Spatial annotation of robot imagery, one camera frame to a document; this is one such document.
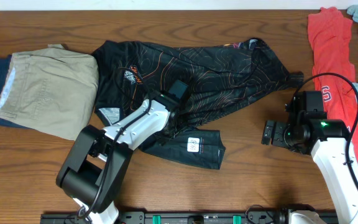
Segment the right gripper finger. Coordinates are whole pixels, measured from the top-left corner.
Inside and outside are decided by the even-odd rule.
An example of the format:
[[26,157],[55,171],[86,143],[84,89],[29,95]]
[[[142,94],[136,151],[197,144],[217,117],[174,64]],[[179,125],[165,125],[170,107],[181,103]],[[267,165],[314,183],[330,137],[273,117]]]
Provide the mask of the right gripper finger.
[[262,134],[262,140],[261,140],[262,144],[269,145],[271,143],[273,130],[274,130],[274,121],[272,120],[266,121],[264,126],[264,131]]
[[274,130],[272,136],[273,146],[286,146],[285,131],[287,130],[287,124],[283,122],[274,122]]

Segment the black orange patterned jersey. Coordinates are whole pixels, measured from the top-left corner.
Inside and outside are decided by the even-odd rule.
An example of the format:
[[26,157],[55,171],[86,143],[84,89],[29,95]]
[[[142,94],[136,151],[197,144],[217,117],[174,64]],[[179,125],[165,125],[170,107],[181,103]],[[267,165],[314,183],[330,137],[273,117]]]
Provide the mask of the black orange patterned jersey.
[[148,92],[185,83],[187,96],[175,124],[149,137],[140,150],[205,169],[221,167],[225,147],[219,131],[202,125],[303,82],[303,74],[288,71],[261,39],[213,47],[108,40],[93,57],[99,68],[95,112],[106,126],[134,112]]

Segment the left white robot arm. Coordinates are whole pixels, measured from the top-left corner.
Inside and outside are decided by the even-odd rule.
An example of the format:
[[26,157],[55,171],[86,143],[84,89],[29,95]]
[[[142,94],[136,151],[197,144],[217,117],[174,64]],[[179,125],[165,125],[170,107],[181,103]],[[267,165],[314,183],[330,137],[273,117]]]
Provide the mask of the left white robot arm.
[[85,223],[114,223],[114,205],[134,151],[163,130],[176,115],[181,98],[155,92],[132,114],[103,129],[81,130],[56,178],[56,184],[80,205]]

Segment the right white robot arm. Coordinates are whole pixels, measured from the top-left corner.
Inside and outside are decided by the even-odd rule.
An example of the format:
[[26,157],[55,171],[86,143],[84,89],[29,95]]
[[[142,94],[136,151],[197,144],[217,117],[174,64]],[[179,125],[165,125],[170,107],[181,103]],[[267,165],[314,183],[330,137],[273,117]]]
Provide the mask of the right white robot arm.
[[341,120],[304,123],[268,120],[262,144],[310,155],[321,171],[339,223],[358,223],[358,162],[351,135]]

